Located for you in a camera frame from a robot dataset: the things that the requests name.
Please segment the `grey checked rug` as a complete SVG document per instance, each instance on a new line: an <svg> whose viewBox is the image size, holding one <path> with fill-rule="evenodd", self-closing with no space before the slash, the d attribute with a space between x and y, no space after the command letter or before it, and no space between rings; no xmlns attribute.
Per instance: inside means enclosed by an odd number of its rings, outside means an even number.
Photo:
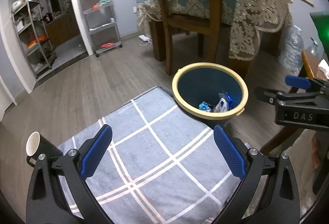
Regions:
<svg viewBox="0 0 329 224"><path fill-rule="evenodd" d="M213 131L162 88L130 100L59 148L80 148L107 124L113 139L86 184L115 223L210 223L240 180Z"/></svg>

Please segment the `wooden chair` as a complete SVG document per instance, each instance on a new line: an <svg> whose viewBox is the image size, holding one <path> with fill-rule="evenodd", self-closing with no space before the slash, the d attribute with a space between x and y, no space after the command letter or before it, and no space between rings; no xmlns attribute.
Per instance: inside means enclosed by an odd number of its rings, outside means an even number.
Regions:
<svg viewBox="0 0 329 224"><path fill-rule="evenodd" d="M222 0L209 0L210 15L208 18L201 18L185 14L176 14L169 11L167 0L158 0L164 28L164 38L166 44L166 73L172 74L173 63L173 43L172 28L179 28L185 31L192 31L198 34L198 56L203 56L204 35L209 36L208 50L205 60L214 62L218 48L218 36L221 27Z"/></svg>

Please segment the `white blue wet wipes pack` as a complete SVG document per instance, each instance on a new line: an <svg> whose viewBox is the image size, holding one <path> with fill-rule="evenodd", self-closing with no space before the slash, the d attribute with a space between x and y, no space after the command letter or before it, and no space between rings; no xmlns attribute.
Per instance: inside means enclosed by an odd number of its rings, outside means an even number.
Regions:
<svg viewBox="0 0 329 224"><path fill-rule="evenodd" d="M225 93L219 93L220 100L217 105L213 108L213 113L223 113L231 110L233 108L234 102L231 99L230 95Z"/></svg>

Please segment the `metal shelf rack left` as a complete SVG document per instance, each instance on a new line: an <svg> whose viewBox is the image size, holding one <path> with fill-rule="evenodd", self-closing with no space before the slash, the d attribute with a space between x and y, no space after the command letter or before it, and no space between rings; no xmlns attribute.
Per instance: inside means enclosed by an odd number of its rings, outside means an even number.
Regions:
<svg viewBox="0 0 329 224"><path fill-rule="evenodd" d="M16 36L35 78L52 68L57 58L36 0L18 0L12 4L11 19Z"/></svg>

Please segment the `clear plastic bag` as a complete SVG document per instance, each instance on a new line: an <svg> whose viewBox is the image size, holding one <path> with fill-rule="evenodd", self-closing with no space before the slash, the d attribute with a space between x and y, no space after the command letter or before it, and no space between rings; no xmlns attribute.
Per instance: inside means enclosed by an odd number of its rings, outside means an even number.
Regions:
<svg viewBox="0 0 329 224"><path fill-rule="evenodd" d="M304 43L301 33L302 30L295 25L285 27L279 42L278 62L295 75L299 74L303 65L302 50L304 49Z"/></svg>

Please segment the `white power strip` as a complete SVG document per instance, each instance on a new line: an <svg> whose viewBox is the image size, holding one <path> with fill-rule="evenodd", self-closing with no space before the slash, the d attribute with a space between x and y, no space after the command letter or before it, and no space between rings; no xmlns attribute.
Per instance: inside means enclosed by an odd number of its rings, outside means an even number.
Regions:
<svg viewBox="0 0 329 224"><path fill-rule="evenodd" d="M150 37L145 36L145 35L139 35L138 36L140 38L140 40L142 40L143 42L150 42Z"/></svg>

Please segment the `grey rolling shelf cart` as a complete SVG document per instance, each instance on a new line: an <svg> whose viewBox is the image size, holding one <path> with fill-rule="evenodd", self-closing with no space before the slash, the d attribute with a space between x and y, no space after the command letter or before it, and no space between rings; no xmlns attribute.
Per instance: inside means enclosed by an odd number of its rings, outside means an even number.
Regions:
<svg viewBox="0 0 329 224"><path fill-rule="evenodd" d="M98 58L116 48L121 48L117 17L113 0L79 0L87 31L92 41L93 53Z"/></svg>

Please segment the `black mug white inside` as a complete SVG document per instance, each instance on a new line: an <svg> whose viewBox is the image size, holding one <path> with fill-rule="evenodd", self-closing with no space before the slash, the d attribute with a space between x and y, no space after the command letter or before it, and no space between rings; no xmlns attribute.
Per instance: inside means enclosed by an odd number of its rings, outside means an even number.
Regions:
<svg viewBox="0 0 329 224"><path fill-rule="evenodd" d="M37 131L31 133L27 139L26 154L26 162L31 167L35 166L35 164L31 162L31 159L37 161L40 155L44 155L47 158L57 158L63 156L61 150L40 135Z"/></svg>

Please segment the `teal trash bin yellow rim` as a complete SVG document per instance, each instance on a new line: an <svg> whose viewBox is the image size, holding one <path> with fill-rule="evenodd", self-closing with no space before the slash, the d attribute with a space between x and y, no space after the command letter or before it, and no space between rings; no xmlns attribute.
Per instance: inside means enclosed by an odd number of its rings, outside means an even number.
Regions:
<svg viewBox="0 0 329 224"><path fill-rule="evenodd" d="M235 71L215 63L193 63L173 76L171 88L177 104L195 117L223 121L240 115L247 104L249 92L245 81ZM201 102L217 105L219 94L228 94L233 107L226 112L206 112Z"/></svg>

